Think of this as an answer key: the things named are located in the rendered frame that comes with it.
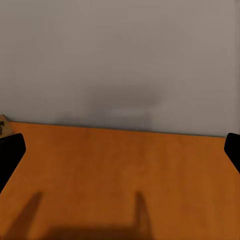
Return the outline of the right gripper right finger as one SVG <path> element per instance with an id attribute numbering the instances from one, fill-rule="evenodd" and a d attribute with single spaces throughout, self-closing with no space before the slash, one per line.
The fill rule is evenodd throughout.
<path id="1" fill-rule="evenodd" d="M 227 135 L 224 151 L 240 173 L 240 135 L 229 133 Z"/>

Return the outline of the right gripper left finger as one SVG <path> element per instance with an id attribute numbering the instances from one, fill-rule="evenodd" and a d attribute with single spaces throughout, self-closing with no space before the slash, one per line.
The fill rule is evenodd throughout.
<path id="1" fill-rule="evenodd" d="M 26 153 L 22 133 L 0 138 L 0 193 Z"/>

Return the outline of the mousetrap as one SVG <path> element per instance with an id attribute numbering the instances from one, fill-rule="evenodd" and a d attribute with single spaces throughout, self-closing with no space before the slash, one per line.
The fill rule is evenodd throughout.
<path id="1" fill-rule="evenodd" d="M 15 132 L 2 114 L 0 115 L 0 139 L 11 135 L 15 135 Z"/>

